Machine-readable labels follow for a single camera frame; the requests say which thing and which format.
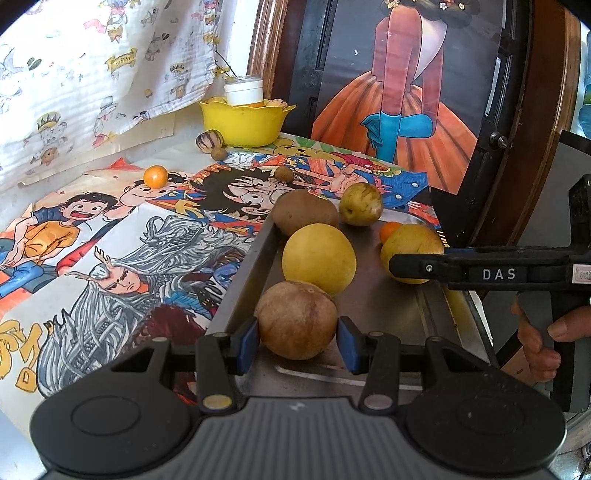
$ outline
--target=white-haired character drawing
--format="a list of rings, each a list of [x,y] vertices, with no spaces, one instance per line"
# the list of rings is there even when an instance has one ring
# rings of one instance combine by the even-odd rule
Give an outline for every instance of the white-haired character drawing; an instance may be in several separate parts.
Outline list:
[[[99,263],[90,274],[70,273],[88,283],[69,312],[54,316],[38,360],[39,392],[53,395],[153,336],[155,328],[185,336],[172,338],[175,343],[193,343],[205,333],[252,240],[171,215],[151,218],[143,245],[123,258],[95,247]],[[158,309],[164,315],[154,322]],[[185,395],[186,388],[175,390]]]

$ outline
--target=kiwi fruit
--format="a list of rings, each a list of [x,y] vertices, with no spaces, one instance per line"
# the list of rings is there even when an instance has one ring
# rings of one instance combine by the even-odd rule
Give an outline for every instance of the kiwi fruit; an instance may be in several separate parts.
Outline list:
[[[339,212],[333,203],[312,195],[306,189],[292,190],[279,197],[271,211],[273,222],[284,235],[291,236],[313,223],[339,226]]]

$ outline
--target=round yellow fruit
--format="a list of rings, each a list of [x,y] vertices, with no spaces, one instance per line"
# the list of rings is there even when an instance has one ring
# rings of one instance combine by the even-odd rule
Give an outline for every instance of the round yellow fruit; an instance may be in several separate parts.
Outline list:
[[[383,211],[379,190],[365,182],[347,187],[339,202],[339,213],[348,225],[369,226],[379,220]]]
[[[389,263],[398,254],[442,254],[443,243],[437,232],[420,223],[405,223],[401,225],[384,243],[380,258],[384,268],[390,272]],[[402,283],[419,285],[428,280],[419,278],[396,278]]]
[[[357,260],[343,232],[325,223],[313,223],[287,241],[281,268],[286,280],[312,283],[335,296],[352,282]]]

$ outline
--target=tangerine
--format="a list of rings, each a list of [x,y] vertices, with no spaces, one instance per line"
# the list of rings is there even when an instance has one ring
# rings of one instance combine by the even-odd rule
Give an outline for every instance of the tangerine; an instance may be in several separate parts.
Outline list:
[[[144,183],[151,189],[161,189],[168,182],[168,172],[161,165],[152,165],[144,172]]]
[[[386,240],[390,238],[396,230],[398,230],[402,224],[400,222],[387,222],[379,229],[379,241],[381,244],[386,243]]]

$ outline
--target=printed cloth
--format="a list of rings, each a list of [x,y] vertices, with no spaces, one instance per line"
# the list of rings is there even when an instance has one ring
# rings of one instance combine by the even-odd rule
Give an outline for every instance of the printed cloth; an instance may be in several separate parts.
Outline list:
[[[0,37],[0,185],[204,97],[218,0],[41,0]]]

